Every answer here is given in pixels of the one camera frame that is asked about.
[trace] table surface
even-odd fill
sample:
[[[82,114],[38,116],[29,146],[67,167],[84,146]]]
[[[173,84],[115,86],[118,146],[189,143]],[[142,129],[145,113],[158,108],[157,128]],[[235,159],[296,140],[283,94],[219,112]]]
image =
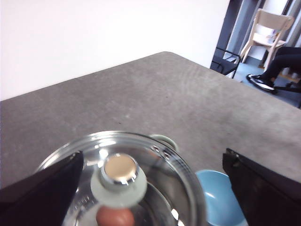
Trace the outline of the table surface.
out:
[[[1,187],[86,134],[174,139],[196,170],[222,171],[229,147],[301,182],[301,111],[162,52],[1,102]]]

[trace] brown egg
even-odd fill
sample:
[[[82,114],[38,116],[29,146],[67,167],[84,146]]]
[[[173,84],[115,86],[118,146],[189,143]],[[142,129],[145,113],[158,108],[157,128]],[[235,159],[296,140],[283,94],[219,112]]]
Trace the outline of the brown egg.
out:
[[[98,226],[134,226],[135,220],[130,209],[99,208],[96,214]]]

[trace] pot lid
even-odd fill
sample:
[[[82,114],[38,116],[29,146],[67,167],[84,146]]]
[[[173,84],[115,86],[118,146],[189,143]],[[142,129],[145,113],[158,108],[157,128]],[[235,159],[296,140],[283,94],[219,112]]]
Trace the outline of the pot lid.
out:
[[[206,225],[202,188],[169,145],[121,131],[90,134],[64,145],[37,170],[82,151],[79,186],[63,225],[97,225],[100,207],[129,209],[135,225]]]

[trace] blue bowl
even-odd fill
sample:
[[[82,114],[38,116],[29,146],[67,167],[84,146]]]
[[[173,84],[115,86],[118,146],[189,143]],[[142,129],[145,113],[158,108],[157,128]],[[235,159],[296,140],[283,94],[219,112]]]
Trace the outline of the blue bowl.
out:
[[[246,226],[229,177],[208,169],[198,171],[196,175],[203,187],[208,223],[213,226]]]

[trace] black pants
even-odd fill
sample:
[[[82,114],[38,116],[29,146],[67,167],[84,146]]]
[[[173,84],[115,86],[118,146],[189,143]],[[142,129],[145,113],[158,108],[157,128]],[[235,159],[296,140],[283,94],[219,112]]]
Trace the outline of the black pants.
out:
[[[301,72],[301,48],[281,47],[268,67],[262,74],[264,79],[277,78],[282,68],[290,67]]]

